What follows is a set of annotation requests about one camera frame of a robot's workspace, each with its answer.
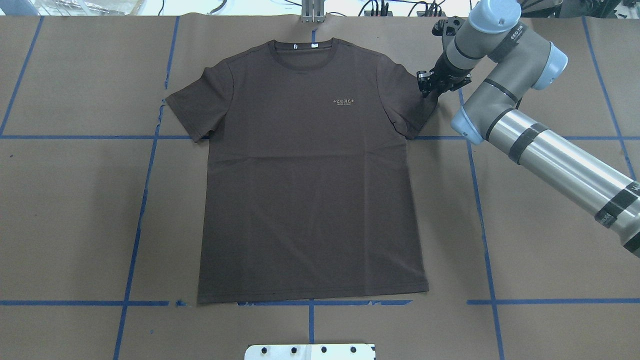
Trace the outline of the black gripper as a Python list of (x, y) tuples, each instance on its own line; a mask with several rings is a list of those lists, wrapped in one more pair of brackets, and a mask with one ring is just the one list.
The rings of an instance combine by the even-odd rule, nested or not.
[(434, 68), (417, 72), (417, 84), (423, 98), (435, 93), (454, 92), (472, 82), (469, 69), (460, 69), (451, 64), (446, 55), (441, 55)]

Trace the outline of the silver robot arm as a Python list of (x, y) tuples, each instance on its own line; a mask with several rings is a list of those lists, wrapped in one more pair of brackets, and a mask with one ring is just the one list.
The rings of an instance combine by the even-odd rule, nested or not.
[(526, 168), (619, 235), (639, 255), (639, 183), (516, 108), (526, 91), (541, 91), (566, 69), (567, 55), (521, 21), (516, 0), (481, 0), (468, 18), (441, 19), (432, 34), (443, 52), (418, 71), (423, 97), (470, 84), (482, 59), (494, 69), (452, 117), (451, 128), (472, 144), (484, 141)]

